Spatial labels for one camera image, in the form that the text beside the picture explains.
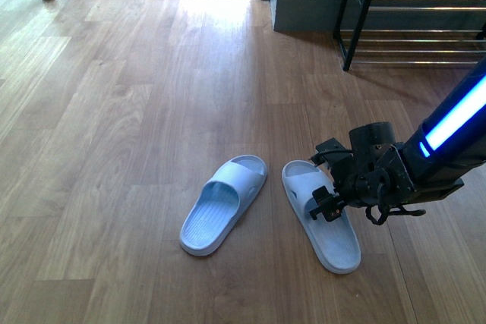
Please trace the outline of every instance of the floorboard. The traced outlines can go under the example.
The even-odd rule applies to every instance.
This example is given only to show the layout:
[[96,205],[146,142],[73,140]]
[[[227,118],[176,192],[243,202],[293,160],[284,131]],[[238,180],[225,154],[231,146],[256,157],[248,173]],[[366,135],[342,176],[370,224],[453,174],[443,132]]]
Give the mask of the floorboard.
[[[319,263],[281,171],[391,121],[405,141],[468,68],[354,64],[260,0],[0,0],[0,322],[483,323],[486,170],[420,218],[348,209],[361,265]],[[224,162],[268,177],[221,247],[181,226]]]

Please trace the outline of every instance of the wall baseboard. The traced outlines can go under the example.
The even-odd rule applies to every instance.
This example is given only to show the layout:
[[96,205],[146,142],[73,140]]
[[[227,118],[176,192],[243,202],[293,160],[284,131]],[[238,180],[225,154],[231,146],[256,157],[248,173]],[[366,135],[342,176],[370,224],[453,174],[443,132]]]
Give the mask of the wall baseboard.
[[[341,0],[270,0],[273,30],[332,31]],[[375,2],[374,5],[397,5]],[[416,2],[407,4],[416,6]],[[420,1],[421,6],[457,6],[451,1]],[[468,2],[467,6],[486,6],[485,1]],[[349,0],[342,29],[351,30],[358,19],[359,7]],[[486,11],[370,11],[366,30],[480,30],[486,22]]]

